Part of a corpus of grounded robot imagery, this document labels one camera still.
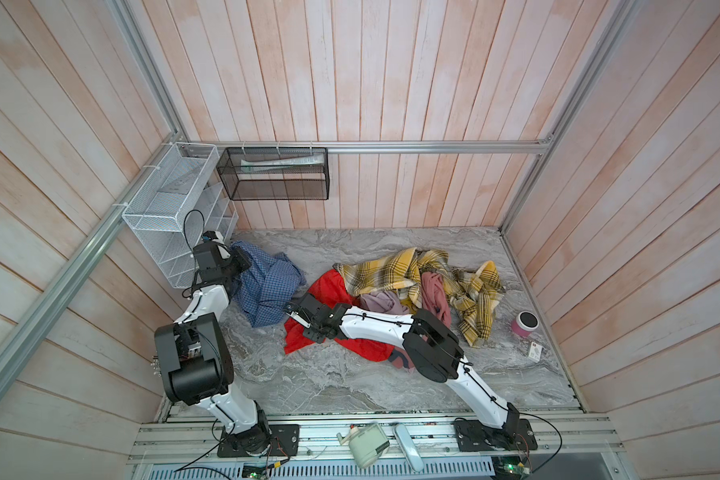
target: black wire basket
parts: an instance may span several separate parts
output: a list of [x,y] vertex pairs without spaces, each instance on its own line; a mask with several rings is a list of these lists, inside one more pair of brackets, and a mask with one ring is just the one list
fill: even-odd
[[231,200],[327,200],[325,148],[224,149],[216,167]]

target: wooden wall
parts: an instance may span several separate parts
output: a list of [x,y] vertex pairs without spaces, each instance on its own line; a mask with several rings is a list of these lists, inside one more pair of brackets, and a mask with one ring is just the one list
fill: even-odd
[[[610,0],[130,0],[195,140],[545,138]],[[525,154],[331,156],[242,227],[500,225]]]
[[[102,0],[0,2],[0,344],[169,133]],[[123,232],[0,403],[0,478],[117,478],[182,312]]]
[[646,2],[508,238],[641,477],[720,473],[720,0]]

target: gray marble surface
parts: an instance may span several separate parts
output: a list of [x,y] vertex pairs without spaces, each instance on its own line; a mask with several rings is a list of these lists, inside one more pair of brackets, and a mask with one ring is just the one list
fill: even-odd
[[[532,307],[495,230],[259,230],[241,232],[234,239],[270,254],[285,252],[305,273],[307,286],[336,262],[356,264],[410,246],[442,248],[449,252],[452,266],[477,268],[492,260],[507,294],[496,308],[484,346],[469,348],[461,339],[466,355],[483,379],[518,407],[578,407],[546,335],[537,331],[521,339],[510,331],[514,316]],[[454,315],[454,324],[458,321]],[[220,325],[235,363],[236,382],[271,415],[467,408],[446,386],[387,362],[370,362],[331,340],[285,355],[282,324],[253,329],[235,302],[222,314]],[[538,363],[526,357],[531,340],[544,346]]]

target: robotic arm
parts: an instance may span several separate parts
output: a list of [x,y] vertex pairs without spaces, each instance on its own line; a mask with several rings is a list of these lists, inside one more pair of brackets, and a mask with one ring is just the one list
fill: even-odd
[[[217,232],[205,232],[202,239],[192,250],[200,282],[192,287],[189,307],[172,325],[155,331],[163,386],[172,402],[197,404],[219,419],[225,430],[222,446],[234,445],[235,453],[243,455],[263,455],[269,451],[272,430],[264,411],[235,384],[232,358],[217,321],[250,259],[240,249],[228,249]],[[395,316],[343,303],[330,308],[306,294],[289,303],[286,312],[304,325],[304,336],[317,343],[326,338],[368,339],[404,349],[419,373],[453,389],[479,419],[454,423],[458,437],[465,438],[460,448],[514,449],[516,434],[530,430],[518,410],[470,368],[456,335],[426,310]],[[296,445],[281,443],[281,448],[295,455]],[[219,456],[226,456],[221,447]]]

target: blue checkered shirt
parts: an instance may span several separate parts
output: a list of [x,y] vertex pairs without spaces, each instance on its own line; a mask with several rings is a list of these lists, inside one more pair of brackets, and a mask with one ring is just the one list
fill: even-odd
[[286,302],[306,280],[287,255],[269,255],[258,246],[242,240],[232,243],[251,259],[251,267],[240,275],[240,288],[234,298],[246,313],[251,326],[275,325],[286,318]]

